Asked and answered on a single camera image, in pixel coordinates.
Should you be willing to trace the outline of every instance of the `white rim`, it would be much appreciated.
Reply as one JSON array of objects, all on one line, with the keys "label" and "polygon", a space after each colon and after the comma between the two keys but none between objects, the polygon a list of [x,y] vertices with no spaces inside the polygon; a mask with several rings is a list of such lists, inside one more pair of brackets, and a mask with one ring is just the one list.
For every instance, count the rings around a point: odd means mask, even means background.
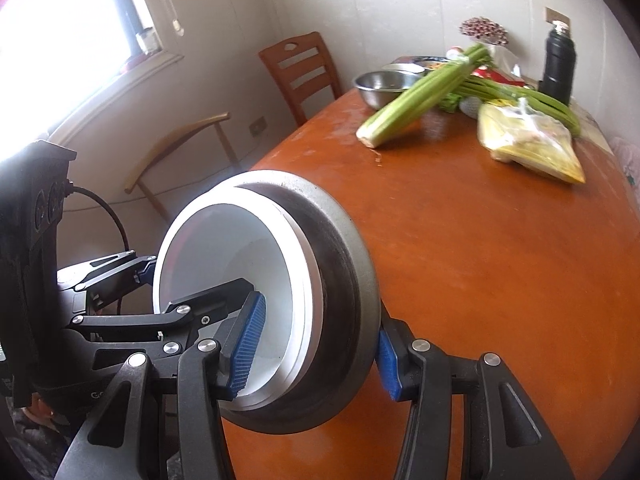
[{"label": "white rim", "polygon": [[198,211],[216,204],[235,205],[257,217],[276,240],[289,273],[292,323],[289,341],[279,366],[262,386],[253,391],[241,390],[235,400],[224,402],[225,407],[230,410],[253,410],[273,402],[293,387],[304,375],[316,354],[324,308],[320,272],[302,229],[283,208],[253,191],[222,186],[197,197],[183,209],[162,241],[153,286],[156,313],[161,312],[162,268],[172,241],[187,220]]}]

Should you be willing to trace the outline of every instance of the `blue gripper pad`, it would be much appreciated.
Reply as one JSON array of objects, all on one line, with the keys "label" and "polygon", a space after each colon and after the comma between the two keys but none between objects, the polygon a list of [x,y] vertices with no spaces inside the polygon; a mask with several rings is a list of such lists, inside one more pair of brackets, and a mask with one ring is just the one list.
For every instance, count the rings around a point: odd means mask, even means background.
[{"label": "blue gripper pad", "polygon": [[378,352],[376,353],[376,365],[382,380],[382,385],[393,400],[398,402],[402,392],[402,384],[398,373],[398,356],[389,341],[389,336],[384,330],[380,330],[378,337]]},{"label": "blue gripper pad", "polygon": [[257,294],[251,311],[246,318],[244,328],[238,338],[238,344],[229,359],[229,382],[232,398],[246,386],[246,380],[254,362],[255,351],[258,348],[260,335],[267,316],[267,303],[263,294]]}]

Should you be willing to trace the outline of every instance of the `wooden table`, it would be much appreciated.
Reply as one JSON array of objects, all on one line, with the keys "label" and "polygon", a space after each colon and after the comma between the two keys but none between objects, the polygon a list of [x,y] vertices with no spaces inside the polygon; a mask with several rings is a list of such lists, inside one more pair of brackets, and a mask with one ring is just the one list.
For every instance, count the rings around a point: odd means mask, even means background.
[{"label": "wooden table", "polygon": [[[348,92],[256,168],[333,195],[369,247],[391,316],[449,354],[498,353],[577,478],[598,478],[640,413],[640,222],[616,161],[578,140],[587,184],[569,186],[491,160],[475,121],[439,111],[377,154],[355,137],[369,114]],[[460,474],[460,406],[449,478]],[[407,413],[374,367],[319,428],[225,427],[239,479],[389,480]]]}]

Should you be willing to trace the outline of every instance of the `black bottle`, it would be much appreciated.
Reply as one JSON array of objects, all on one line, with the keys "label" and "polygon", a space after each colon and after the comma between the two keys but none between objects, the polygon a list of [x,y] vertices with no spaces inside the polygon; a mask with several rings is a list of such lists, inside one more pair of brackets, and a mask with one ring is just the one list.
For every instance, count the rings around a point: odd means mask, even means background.
[{"label": "black bottle", "polygon": [[538,90],[568,105],[574,84],[575,45],[568,25],[553,23],[554,28],[546,38],[545,75]]}]

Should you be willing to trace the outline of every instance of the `white wall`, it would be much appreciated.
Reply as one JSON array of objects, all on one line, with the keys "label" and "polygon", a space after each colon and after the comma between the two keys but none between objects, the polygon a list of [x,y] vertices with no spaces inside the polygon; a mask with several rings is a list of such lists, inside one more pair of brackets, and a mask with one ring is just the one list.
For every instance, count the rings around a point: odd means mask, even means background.
[{"label": "white wall", "polygon": [[574,95],[606,136],[640,145],[640,59],[602,0],[271,0],[282,38],[318,30],[345,88],[403,55],[442,55],[467,44],[458,27],[485,16],[510,33],[525,74],[542,77],[550,25],[544,7],[569,16],[578,53]]},{"label": "white wall", "polygon": [[[146,1],[164,33],[165,46],[183,58],[126,92],[66,145],[78,152],[70,179],[114,203],[132,248],[153,254],[166,226],[138,190],[126,195],[123,188],[128,173],[159,137],[182,124],[229,111],[232,119],[223,123],[224,130],[248,167],[291,133],[294,122],[257,57],[259,50],[278,40],[263,0],[172,0],[184,27],[182,37],[172,31],[172,16],[162,0]],[[260,116],[266,117],[268,129],[254,138],[248,126]],[[211,129],[154,168],[145,183],[177,214],[229,171]],[[198,181],[202,182],[163,192]],[[60,266],[122,250],[111,219],[94,206],[82,196],[65,201],[58,236]]]}]

